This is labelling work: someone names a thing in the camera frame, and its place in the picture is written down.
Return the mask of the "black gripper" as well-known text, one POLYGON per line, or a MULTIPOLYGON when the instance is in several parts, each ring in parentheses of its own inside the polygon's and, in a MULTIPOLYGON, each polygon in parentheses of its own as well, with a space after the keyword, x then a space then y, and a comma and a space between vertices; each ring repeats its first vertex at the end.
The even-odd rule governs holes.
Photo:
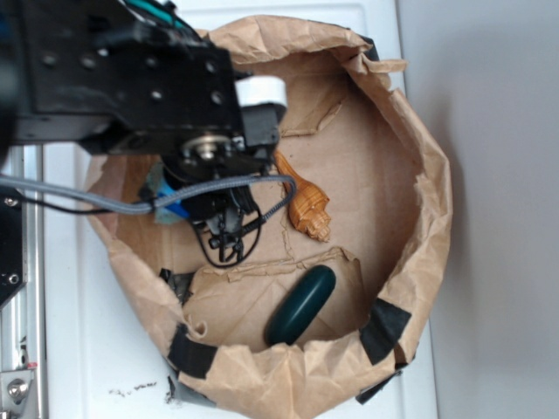
POLYGON ((174 157, 174 177, 207 182, 238 175, 265 174, 280 141, 279 124, 286 109, 271 103, 241 109, 242 134, 203 134, 186 142, 174 157))

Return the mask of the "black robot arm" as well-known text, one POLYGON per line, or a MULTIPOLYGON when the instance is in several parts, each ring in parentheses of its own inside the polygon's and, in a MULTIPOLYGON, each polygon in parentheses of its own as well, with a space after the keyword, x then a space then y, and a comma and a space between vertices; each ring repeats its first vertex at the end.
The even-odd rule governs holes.
POLYGON ((176 177, 263 174, 282 87, 155 1, 4 1, 1 151, 73 142, 93 155, 159 155, 176 177))

